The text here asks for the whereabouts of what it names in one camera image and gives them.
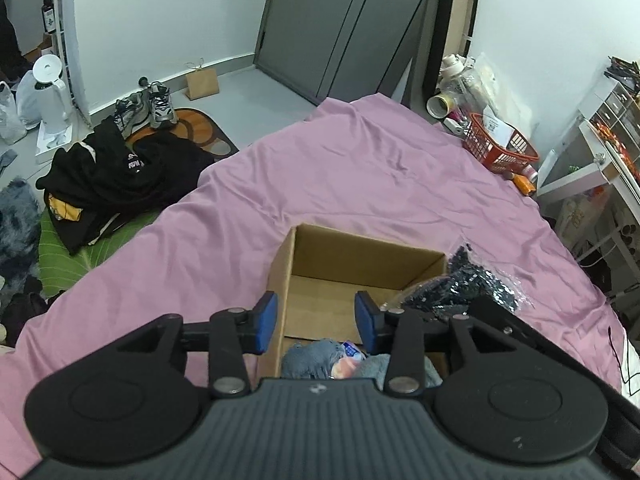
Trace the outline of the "pink bed sheet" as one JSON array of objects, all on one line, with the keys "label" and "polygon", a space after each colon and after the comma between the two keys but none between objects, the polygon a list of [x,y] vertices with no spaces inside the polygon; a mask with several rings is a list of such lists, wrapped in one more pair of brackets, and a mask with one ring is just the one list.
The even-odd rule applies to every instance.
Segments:
[{"label": "pink bed sheet", "polygon": [[50,310],[1,359],[1,474],[38,462],[23,408],[43,377],[153,318],[251,306],[288,231],[326,226],[439,252],[468,243],[516,278],[521,318],[612,386],[626,333],[537,204],[460,142],[385,96],[327,100],[200,175]]}]

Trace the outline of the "light blue plush toy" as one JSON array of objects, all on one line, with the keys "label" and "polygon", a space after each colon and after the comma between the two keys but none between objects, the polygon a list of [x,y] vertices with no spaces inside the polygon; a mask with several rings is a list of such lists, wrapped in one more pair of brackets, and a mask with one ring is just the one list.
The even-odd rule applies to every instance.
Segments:
[{"label": "light blue plush toy", "polygon": [[[407,364],[400,364],[400,359],[395,359],[388,353],[381,353],[376,356],[368,356],[361,361],[352,372],[352,378],[372,379],[376,388],[383,391],[389,366],[392,367],[392,371],[396,375],[408,372],[409,370]],[[440,377],[439,372],[427,356],[423,359],[422,376],[425,388],[435,388],[442,384],[442,378]]]}]

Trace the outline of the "brown cardboard box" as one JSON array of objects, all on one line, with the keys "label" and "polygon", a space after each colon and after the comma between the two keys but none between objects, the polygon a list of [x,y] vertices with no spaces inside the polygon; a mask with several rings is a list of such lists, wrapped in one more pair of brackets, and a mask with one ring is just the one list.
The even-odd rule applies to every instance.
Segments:
[{"label": "brown cardboard box", "polygon": [[278,317],[259,378],[281,374],[283,353],[296,342],[324,338],[359,344],[354,300],[360,290],[384,304],[411,285],[445,274],[447,256],[434,250],[300,224],[290,229],[268,275]]}]

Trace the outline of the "white plastic bag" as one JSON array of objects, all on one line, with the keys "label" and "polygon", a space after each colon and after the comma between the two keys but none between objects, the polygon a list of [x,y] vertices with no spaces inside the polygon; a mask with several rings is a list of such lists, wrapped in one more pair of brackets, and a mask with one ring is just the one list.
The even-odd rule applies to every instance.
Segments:
[{"label": "white plastic bag", "polygon": [[36,80],[29,70],[14,87],[1,81],[0,134],[6,144],[15,144],[40,124]]}]

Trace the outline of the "red plastic basket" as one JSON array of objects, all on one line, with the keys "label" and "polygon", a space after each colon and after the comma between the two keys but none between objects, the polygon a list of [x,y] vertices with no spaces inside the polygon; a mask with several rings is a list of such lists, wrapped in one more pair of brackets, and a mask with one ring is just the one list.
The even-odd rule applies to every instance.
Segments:
[{"label": "red plastic basket", "polygon": [[494,174],[512,171],[520,174],[527,166],[538,162],[539,156],[533,144],[515,129],[502,146],[484,127],[483,116],[471,113],[466,128],[463,147],[486,169]]}]

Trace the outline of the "small brown paper bag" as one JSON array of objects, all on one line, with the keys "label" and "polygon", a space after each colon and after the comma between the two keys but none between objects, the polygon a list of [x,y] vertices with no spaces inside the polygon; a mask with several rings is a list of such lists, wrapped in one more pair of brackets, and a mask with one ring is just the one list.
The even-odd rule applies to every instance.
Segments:
[{"label": "small brown paper bag", "polygon": [[198,63],[188,63],[186,67],[189,69],[184,75],[186,78],[186,97],[190,101],[219,93],[218,75],[213,65],[205,66],[201,60]]}]

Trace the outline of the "white kettle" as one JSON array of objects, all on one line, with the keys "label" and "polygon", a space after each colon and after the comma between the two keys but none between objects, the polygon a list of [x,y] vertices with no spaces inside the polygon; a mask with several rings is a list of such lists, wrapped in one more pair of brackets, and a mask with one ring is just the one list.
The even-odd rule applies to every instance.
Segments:
[{"label": "white kettle", "polygon": [[70,125],[73,103],[63,80],[63,63],[55,54],[40,56],[32,68],[41,125],[47,134],[58,134]]}]

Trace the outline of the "black clothes pile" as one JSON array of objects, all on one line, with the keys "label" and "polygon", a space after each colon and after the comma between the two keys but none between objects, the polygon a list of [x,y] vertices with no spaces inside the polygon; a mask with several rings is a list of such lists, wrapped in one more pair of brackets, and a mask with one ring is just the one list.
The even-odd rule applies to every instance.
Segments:
[{"label": "black clothes pile", "polygon": [[214,162],[213,154],[167,130],[129,145],[106,118],[84,140],[56,151],[36,188],[73,256],[140,214],[177,203]]}]

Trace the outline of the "framed cardboard board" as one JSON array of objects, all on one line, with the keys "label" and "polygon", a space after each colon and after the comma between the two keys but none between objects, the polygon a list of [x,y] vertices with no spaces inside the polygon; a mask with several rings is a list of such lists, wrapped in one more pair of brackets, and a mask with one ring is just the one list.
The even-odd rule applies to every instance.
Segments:
[{"label": "framed cardboard board", "polygon": [[422,81],[425,99],[434,96],[440,79],[440,63],[448,55],[467,56],[471,49],[480,0],[435,0],[428,11],[431,38],[427,41]]}]

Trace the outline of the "green leaf cushion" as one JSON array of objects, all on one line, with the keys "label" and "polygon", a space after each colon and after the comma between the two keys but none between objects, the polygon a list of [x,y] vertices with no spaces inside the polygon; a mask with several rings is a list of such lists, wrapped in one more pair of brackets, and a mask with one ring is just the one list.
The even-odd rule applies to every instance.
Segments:
[{"label": "green leaf cushion", "polygon": [[157,211],[147,212],[124,224],[120,229],[96,244],[85,246],[71,256],[56,234],[48,214],[41,217],[38,248],[39,277],[44,298],[69,290],[89,271],[104,263],[129,242],[145,226],[153,223]]}]

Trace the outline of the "black sequin fabric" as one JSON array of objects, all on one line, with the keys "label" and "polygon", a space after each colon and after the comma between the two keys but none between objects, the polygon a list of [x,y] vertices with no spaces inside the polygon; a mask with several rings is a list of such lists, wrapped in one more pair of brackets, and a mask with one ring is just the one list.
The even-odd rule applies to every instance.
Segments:
[{"label": "black sequin fabric", "polygon": [[533,305],[516,278],[490,266],[469,244],[463,244],[448,259],[444,275],[408,286],[381,309],[416,309],[443,318],[468,313],[472,302],[481,299],[510,313]]}]

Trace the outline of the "grey sneakers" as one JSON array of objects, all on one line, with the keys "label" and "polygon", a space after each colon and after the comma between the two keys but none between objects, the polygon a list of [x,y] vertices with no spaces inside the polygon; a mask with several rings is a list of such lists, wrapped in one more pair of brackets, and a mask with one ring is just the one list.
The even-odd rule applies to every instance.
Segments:
[{"label": "grey sneakers", "polygon": [[169,129],[178,124],[169,89],[159,81],[138,81],[139,90],[115,102],[114,123],[124,139],[145,126],[154,130]]}]

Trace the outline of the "white paper cup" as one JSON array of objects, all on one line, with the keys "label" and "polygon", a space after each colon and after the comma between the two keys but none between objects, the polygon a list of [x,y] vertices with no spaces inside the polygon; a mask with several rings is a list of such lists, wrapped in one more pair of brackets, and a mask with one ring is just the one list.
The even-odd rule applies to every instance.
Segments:
[{"label": "white paper cup", "polygon": [[426,101],[425,108],[431,117],[443,120],[459,108],[459,102],[455,94],[439,92]]}]

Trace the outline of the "clear plastic water bottle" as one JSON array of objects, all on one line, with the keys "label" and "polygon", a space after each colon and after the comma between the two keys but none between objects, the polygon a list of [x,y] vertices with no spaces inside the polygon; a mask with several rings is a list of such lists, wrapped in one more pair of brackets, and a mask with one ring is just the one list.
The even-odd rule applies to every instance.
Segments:
[{"label": "clear plastic water bottle", "polygon": [[488,95],[474,68],[474,61],[450,54],[442,59],[439,89],[461,98],[470,107],[482,110],[489,104]]}]

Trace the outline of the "orange black tool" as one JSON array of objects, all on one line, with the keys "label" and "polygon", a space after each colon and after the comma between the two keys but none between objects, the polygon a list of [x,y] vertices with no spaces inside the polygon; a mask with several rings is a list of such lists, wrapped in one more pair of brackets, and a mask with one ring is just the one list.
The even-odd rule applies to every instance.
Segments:
[{"label": "orange black tool", "polygon": [[536,193],[536,186],[528,177],[522,174],[511,174],[510,180],[523,196],[532,196]]}]

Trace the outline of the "printed shopping bag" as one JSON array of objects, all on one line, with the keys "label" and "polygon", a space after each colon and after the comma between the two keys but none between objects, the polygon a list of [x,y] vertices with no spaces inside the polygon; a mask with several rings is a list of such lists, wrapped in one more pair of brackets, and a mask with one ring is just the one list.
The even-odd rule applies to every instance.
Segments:
[{"label": "printed shopping bag", "polygon": [[567,249],[572,250],[584,238],[585,232],[600,218],[607,203],[606,193],[579,194],[564,200],[554,232]]}]

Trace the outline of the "white desk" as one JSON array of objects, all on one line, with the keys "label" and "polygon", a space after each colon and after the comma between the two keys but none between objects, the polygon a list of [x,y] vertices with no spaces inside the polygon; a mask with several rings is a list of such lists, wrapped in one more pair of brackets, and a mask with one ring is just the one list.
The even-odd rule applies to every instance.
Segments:
[{"label": "white desk", "polygon": [[608,194],[600,218],[571,250],[586,270],[604,261],[639,277],[639,104],[602,75],[539,168],[537,200],[558,220],[566,198]]}]

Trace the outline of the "white pink bottle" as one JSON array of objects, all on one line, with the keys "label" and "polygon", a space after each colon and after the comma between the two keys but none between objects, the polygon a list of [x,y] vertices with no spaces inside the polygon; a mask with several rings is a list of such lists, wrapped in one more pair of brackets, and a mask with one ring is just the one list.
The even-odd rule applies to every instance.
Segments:
[{"label": "white pink bottle", "polygon": [[451,134],[459,138],[464,138],[468,131],[468,123],[465,120],[460,122],[460,120],[447,117],[442,121],[442,124]]}]

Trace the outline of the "blue tissue pack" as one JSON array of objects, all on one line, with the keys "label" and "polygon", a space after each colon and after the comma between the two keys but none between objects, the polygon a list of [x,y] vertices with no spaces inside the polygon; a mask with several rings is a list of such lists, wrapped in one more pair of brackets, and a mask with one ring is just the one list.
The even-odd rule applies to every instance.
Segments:
[{"label": "blue tissue pack", "polygon": [[341,344],[341,352],[341,356],[331,367],[330,377],[332,379],[352,377],[359,365],[367,359],[367,355],[350,341],[344,341]]}]

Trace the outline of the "blue knitted cloth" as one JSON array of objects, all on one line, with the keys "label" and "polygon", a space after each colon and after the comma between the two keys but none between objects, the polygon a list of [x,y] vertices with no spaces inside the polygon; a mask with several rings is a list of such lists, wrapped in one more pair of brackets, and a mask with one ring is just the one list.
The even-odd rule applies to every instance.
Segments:
[{"label": "blue knitted cloth", "polygon": [[294,344],[281,360],[281,376],[286,379],[330,379],[332,368],[345,352],[333,339],[321,339],[310,344]]}]

